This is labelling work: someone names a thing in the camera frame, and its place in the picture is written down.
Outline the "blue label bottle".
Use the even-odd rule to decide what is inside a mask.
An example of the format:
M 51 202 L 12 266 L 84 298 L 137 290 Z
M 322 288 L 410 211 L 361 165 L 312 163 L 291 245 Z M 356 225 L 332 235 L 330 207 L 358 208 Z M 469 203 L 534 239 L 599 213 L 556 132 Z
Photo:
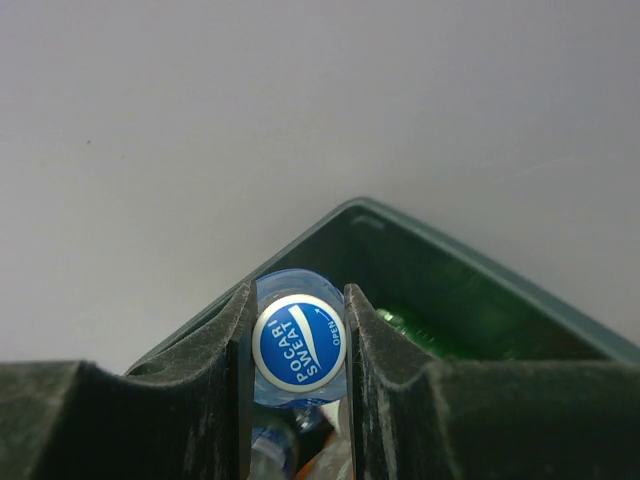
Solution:
M 254 401 L 265 407 L 302 408 L 344 397 L 343 294 L 328 279 L 306 269 L 265 275 L 256 288 Z

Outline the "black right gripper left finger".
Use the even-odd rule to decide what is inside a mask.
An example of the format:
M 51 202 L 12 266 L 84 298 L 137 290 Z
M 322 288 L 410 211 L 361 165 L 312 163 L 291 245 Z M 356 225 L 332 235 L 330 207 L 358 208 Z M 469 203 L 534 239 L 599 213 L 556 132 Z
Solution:
M 128 375 L 88 361 L 1 367 L 5 479 L 244 479 L 256 287 Z

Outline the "pepsi bottle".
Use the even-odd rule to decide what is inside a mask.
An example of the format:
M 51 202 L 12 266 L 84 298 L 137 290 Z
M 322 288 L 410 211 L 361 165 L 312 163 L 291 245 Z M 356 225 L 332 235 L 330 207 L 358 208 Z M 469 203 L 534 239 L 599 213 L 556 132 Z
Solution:
M 259 416 L 252 426 L 248 479 L 293 479 L 299 454 L 297 431 L 285 420 Z

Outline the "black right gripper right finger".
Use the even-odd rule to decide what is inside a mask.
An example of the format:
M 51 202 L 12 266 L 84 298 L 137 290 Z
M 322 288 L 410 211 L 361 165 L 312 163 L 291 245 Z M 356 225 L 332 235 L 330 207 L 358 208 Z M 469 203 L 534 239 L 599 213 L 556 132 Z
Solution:
M 344 292 L 358 479 L 635 479 L 639 369 L 616 361 L 446 361 Z

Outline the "large orange label bottle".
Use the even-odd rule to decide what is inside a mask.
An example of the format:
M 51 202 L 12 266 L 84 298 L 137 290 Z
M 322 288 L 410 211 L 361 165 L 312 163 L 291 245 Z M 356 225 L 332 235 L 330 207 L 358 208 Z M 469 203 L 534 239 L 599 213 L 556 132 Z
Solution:
M 350 437 L 333 433 L 324 448 L 295 476 L 305 480 L 352 480 L 354 478 Z

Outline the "green plastic bottle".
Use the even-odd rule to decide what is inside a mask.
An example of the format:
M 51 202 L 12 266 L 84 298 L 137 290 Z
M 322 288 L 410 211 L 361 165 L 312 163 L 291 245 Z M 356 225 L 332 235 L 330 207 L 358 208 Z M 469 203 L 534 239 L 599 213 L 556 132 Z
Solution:
M 412 316 L 401 315 L 383 308 L 378 308 L 377 313 L 395 330 L 429 354 L 435 357 L 445 355 L 435 334 Z

